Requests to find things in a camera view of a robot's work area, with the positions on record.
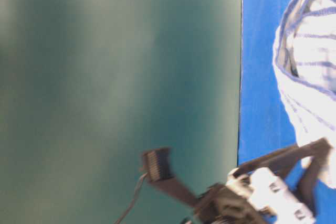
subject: robotic arm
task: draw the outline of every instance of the robotic arm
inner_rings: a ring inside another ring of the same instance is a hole
[[[172,173],[169,148],[144,152],[142,159],[148,183],[191,207],[203,224],[267,224],[265,216],[277,216],[277,224],[313,224],[317,214],[313,189],[330,148],[322,138],[277,150],[241,164],[228,174],[225,185],[214,184],[199,197]],[[290,191],[283,179],[297,161],[309,156],[309,167]]]

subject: green wall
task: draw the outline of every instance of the green wall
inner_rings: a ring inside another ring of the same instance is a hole
[[[140,154],[196,193],[237,159],[240,0],[0,0],[0,222],[113,223]],[[190,213],[144,184],[124,223]]]

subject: blue board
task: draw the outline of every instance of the blue board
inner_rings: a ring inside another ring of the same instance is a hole
[[[275,31],[290,0],[243,0],[241,92],[238,162],[265,155],[295,143],[272,68]],[[293,186],[302,169],[290,174]],[[336,190],[318,182],[317,223],[336,222]]]

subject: blue striped fabric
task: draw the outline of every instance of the blue striped fabric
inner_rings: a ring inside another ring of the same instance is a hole
[[[336,146],[335,39],[336,0],[290,1],[276,32],[273,67],[300,146],[321,137]],[[320,179],[336,188],[334,149]]]

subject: black cable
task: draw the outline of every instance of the black cable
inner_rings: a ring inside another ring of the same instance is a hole
[[[134,196],[133,196],[133,199],[132,199],[130,205],[125,210],[125,212],[119,217],[119,219],[116,220],[116,222],[114,224],[119,224],[123,220],[123,218],[125,218],[125,216],[129,213],[129,211],[132,209],[132,207],[134,206],[136,200],[138,199],[139,192],[140,192],[143,180],[146,178],[146,176],[147,176],[147,173],[145,173],[145,174],[143,174],[143,175],[140,176],[140,178],[139,178],[139,180],[137,182],[137,185],[135,186]]]

